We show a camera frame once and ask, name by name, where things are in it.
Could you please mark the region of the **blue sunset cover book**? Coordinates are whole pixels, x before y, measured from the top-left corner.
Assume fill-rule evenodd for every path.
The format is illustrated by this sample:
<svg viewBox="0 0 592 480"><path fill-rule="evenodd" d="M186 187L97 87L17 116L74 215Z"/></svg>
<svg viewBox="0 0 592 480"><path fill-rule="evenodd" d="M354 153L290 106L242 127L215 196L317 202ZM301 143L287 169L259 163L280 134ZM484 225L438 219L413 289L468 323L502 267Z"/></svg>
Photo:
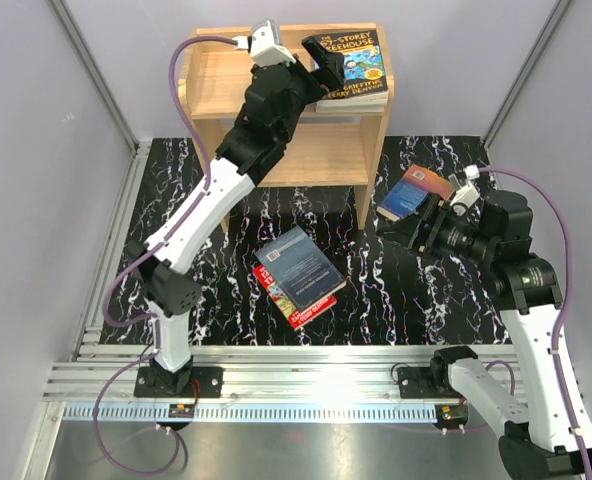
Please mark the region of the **blue sunset cover book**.
<svg viewBox="0 0 592 480"><path fill-rule="evenodd" d="M414 214L430 194L448 200L453 193L454 188L448 180L427 168L412 164L376 211L387 220L398 221Z"/></svg>

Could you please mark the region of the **black 169-storey treehouse book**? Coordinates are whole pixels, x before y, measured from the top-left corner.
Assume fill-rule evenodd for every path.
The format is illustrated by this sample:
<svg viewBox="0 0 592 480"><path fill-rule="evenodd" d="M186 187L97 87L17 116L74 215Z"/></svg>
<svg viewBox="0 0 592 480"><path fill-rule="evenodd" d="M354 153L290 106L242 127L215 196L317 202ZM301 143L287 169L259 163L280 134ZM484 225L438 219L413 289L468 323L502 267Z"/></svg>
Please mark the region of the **black 169-storey treehouse book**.
<svg viewBox="0 0 592 480"><path fill-rule="evenodd" d="M388 95L387 72L376 29L322 33L315 38L326 49L344 56L344 86L322 100L381 92Z"/></svg>

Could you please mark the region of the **purple 117-storey treehouse book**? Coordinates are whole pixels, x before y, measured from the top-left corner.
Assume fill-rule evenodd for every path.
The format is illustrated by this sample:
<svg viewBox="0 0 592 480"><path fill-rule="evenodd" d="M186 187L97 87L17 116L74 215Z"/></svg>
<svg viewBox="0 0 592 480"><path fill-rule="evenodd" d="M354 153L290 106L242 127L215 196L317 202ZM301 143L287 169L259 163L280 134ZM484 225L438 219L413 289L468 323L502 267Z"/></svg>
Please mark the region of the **purple 117-storey treehouse book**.
<svg viewBox="0 0 592 480"><path fill-rule="evenodd" d="M386 92L350 98L324 99L316 103L317 113L380 113L388 103Z"/></svg>

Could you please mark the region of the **red 13-storey treehouse book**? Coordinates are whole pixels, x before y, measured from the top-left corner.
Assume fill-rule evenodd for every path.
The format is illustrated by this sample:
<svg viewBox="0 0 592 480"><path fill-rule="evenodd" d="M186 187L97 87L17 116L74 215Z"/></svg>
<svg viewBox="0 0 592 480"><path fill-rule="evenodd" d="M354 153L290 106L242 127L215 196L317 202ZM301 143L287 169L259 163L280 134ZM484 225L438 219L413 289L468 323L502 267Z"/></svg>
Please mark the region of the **red 13-storey treehouse book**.
<svg viewBox="0 0 592 480"><path fill-rule="evenodd" d="M329 295L317 301L306 310L299 311L295 304L288 298L286 293L277 285L264 266L256 266L253 269L253 273L294 330L303 328L314 319L330 310L337 303L336 297L334 295Z"/></svg>

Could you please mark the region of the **grey-blue dark cover book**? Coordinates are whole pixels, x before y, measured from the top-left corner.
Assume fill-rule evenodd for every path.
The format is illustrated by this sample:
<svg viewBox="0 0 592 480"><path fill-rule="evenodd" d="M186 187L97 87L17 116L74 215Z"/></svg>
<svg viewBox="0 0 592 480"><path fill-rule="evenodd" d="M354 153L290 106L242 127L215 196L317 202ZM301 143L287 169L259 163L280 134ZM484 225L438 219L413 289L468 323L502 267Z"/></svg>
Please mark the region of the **grey-blue dark cover book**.
<svg viewBox="0 0 592 480"><path fill-rule="evenodd" d="M299 311L347 283L346 276L299 226L263 246L255 256Z"/></svg>

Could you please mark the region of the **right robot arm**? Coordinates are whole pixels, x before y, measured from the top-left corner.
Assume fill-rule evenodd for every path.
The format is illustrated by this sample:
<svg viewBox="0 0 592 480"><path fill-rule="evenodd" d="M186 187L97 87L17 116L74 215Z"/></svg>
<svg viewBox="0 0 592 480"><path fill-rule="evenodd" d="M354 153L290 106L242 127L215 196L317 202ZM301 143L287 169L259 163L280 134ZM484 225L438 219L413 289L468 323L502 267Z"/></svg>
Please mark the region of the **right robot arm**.
<svg viewBox="0 0 592 480"><path fill-rule="evenodd" d="M560 321L563 296L553 266L532 253L533 213L524 196L495 191L473 225L430 195L410 242L421 253L454 255L476 265L509 332L527 402L521 404L469 347L438 350L429 385L441 397L463 396L492 428L513 479L592 474L592 422L568 382L573 368Z"/></svg>

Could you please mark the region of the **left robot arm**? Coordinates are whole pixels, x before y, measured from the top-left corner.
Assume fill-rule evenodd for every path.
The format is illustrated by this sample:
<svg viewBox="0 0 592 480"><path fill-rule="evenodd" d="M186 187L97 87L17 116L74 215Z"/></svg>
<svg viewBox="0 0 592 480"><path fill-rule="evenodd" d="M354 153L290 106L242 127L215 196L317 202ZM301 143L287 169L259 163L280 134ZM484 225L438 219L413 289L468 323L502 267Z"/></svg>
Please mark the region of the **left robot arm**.
<svg viewBox="0 0 592 480"><path fill-rule="evenodd" d="M340 90L345 81L341 53L326 49L313 36L301 44L316 62L314 70L272 34L208 39L247 51L252 80L232 129L198 185L144 243L128 245L133 260L128 270L143 284L155 330L149 364L139 371L144 379L136 384L142 397L199 395L203 370L193 363L187 333L200 287L187 272L225 214L284 157L305 108Z"/></svg>

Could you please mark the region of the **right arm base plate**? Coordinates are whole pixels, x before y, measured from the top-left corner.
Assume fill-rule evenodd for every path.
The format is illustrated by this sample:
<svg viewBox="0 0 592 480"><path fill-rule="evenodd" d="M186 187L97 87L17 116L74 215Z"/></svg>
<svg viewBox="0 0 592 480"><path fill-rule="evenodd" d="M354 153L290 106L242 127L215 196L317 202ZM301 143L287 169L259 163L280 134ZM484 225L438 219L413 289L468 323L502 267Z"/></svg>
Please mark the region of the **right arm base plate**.
<svg viewBox="0 0 592 480"><path fill-rule="evenodd" d="M458 400L459 394L453 390L438 386L429 367L413 367L396 364L391 370L399 396L405 400Z"/></svg>

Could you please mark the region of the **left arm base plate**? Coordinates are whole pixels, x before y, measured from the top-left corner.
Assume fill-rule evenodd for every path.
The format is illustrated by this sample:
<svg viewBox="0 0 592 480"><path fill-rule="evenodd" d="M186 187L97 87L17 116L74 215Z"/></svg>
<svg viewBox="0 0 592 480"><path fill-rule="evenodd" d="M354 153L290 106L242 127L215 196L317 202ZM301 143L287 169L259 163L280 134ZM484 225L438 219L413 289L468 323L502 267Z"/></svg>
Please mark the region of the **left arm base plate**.
<svg viewBox="0 0 592 480"><path fill-rule="evenodd" d="M221 397L225 369L216 366L192 367L189 371L163 374L153 367L141 367L134 385L136 398Z"/></svg>

